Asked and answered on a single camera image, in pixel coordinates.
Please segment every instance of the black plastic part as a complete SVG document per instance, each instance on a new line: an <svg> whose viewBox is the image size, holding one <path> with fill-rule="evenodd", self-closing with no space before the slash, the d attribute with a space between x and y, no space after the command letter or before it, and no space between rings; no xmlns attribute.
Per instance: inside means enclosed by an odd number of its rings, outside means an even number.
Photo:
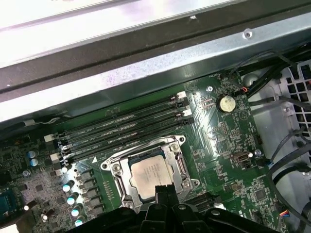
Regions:
<svg viewBox="0 0 311 233"><path fill-rule="evenodd" d="M245 28L256 28L310 10L310 0L242 1L197 13L196 17L200 20L184 17L4 67L0 69L0 77L10 77L10 87L7 82L0 83L0 101L240 33Z"/></svg>
<svg viewBox="0 0 311 233"><path fill-rule="evenodd" d="M211 208L206 212L205 221L208 226L212 224L219 232L244 232L244 233L278 233L268 227L240 217L229 211Z"/></svg>

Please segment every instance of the cable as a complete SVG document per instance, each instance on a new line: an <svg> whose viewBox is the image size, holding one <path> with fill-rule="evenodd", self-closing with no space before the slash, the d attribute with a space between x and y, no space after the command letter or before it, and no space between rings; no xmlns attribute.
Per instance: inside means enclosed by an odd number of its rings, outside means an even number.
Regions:
<svg viewBox="0 0 311 233"><path fill-rule="evenodd" d="M270 184L270 188L272 191L276 194L276 197L279 199L280 202L282 202L286 208L297 218L299 218L301 221L305 222L307 225L311 226L311 221L309 221L306 217L302 216L297 210L295 210L280 194L279 190L276 188L274 182L273 182L273 174L282 168L283 166L287 165L291 161L299 158L303 154L307 153L311 150L311 144L307 143L303 147L296 149L292 153L288 154L284 158L280 159L267 173L267 179Z"/></svg>
<svg viewBox="0 0 311 233"><path fill-rule="evenodd" d="M277 174L273 179L273 183L276 185L284 176L286 176L287 174L294 172L294 171L310 172L311 168L308 167L308 165L306 165L306 164L295 164L291 167L288 167L288 168L282 170L279 174Z"/></svg>
<svg viewBox="0 0 311 233"><path fill-rule="evenodd" d="M289 102L292 103L293 105L296 105L298 107L304 108L306 110L311 111L311 104L309 103L304 103L301 102L299 100L294 100L285 96L279 96L279 100L282 102ZM262 100L258 100L258 101L252 101L249 102L250 106L257 106L257 105L262 105L262 104L267 104L267 103L272 103L272 102L276 102L274 97L268 97Z"/></svg>
<svg viewBox="0 0 311 233"><path fill-rule="evenodd" d="M287 136L285 136L282 141L280 142L280 144L277 146L276 150L274 151L273 155L271 156L270 162L272 163L274 161L274 159L276 158L276 155L278 154L278 152L281 150L281 148L285 145L285 143L291 139L292 136L296 135L296 134L301 134L304 131L304 128L302 127L299 130L294 130L291 133L289 133Z"/></svg>
<svg viewBox="0 0 311 233"><path fill-rule="evenodd" d="M299 62L299 61L307 60L310 57L311 57L311 51L308 50L302 54L298 54L293 57L290 57L290 60L292 62ZM269 83L269 81L273 77L279 74L286 67L288 67L288 63L279 62L278 64L270 68L262 77L260 77L257 81L253 82L253 84L250 86L251 91L247 93L247 97L251 97L254 94L256 94L258 91L260 91L266 84Z"/></svg>
<svg viewBox="0 0 311 233"><path fill-rule="evenodd" d="M310 219L311 217L311 201L309 201L305 207L303 207L301 215L304 216L307 219ZM306 223L302 220L299 222L298 228L296 230L296 233L303 233L306 229Z"/></svg>

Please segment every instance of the mounting hole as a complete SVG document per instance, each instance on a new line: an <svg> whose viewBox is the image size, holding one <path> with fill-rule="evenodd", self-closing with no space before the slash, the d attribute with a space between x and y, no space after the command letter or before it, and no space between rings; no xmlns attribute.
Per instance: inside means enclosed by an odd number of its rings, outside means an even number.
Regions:
<svg viewBox="0 0 311 233"><path fill-rule="evenodd" d="M248 39L252 38L252 36L253 36L252 30L250 30L249 28L244 30L244 32L243 32L243 38L244 39L248 40Z"/></svg>

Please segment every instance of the ventilation holes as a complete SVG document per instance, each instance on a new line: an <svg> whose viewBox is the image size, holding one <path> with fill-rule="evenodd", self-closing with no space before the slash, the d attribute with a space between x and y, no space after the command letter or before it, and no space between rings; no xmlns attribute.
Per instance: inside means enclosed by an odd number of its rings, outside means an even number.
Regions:
<svg viewBox="0 0 311 233"><path fill-rule="evenodd" d="M302 66L301 72L305 80L311 79L311 69L309 65Z"/></svg>
<svg viewBox="0 0 311 233"><path fill-rule="evenodd" d="M299 100L299 99L298 99L298 95L291 95L291 98L292 98L293 100Z"/></svg>
<svg viewBox="0 0 311 233"><path fill-rule="evenodd" d="M305 89L304 83L297 83L297 84L296 84L296 87L297 87L297 90L298 90L299 92L302 92L302 91L305 91L305 90L306 90L306 89Z"/></svg>
<svg viewBox="0 0 311 233"><path fill-rule="evenodd" d="M291 84L293 82L291 78L286 78L286 81L288 84Z"/></svg>
<svg viewBox="0 0 311 233"><path fill-rule="evenodd" d="M296 117L299 122L305 122L305 118L302 114L296 114Z"/></svg>

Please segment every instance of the ram slot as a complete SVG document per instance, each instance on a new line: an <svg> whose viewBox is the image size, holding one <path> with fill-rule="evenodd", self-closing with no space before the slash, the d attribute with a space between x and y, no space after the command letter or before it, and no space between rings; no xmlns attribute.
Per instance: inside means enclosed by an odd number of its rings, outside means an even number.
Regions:
<svg viewBox="0 0 311 233"><path fill-rule="evenodd" d="M161 112L159 114L136 120L128 124L116 125L115 128L107 131L103 131L97 134L93 134L92 136L83 138L82 140L69 141L66 146L63 146L63 150L75 151L79 150L82 147L86 147L95 143L99 143L103 140L108 140L120 134L129 133L131 131L138 130L142 127L149 127L153 124L161 123L165 120L172 119L174 117L180 117L184 115L184 112L176 112L176 110L169 110L166 112Z"/></svg>
<svg viewBox="0 0 311 233"><path fill-rule="evenodd" d="M89 134L98 133L101 130L107 130L113 128L115 124L128 123L132 120L142 119L144 117L151 116L154 113L161 111L167 111L170 109L176 109L182 107L183 104L187 104L186 98L182 101L175 96L168 97L162 100L158 100L138 108L134 108L128 111L122 111L116 115L105 117L104 120L96 121L74 130L66 131L60 135L61 140L75 139L85 137Z"/></svg>
<svg viewBox="0 0 311 233"><path fill-rule="evenodd" d="M119 138L115 138L114 142L111 144L108 144L105 147L102 148L94 148L89 151L86 151L85 153L80 153L77 155L71 155L69 154L66 156L65 159L72 158L72 161L79 161L86 159L90 156L103 156L107 151L120 151L128 147L132 147L134 145L138 145L140 143L144 143L147 141L152 140L153 138L157 138L160 136L167 135L171 133L173 130L185 126L187 124L192 124L193 123L193 118L188 118L188 119L179 119L179 120L174 120L170 122L163 122L162 124L156 124L152 126L152 129L143 129L141 132L137 134L128 134Z"/></svg>

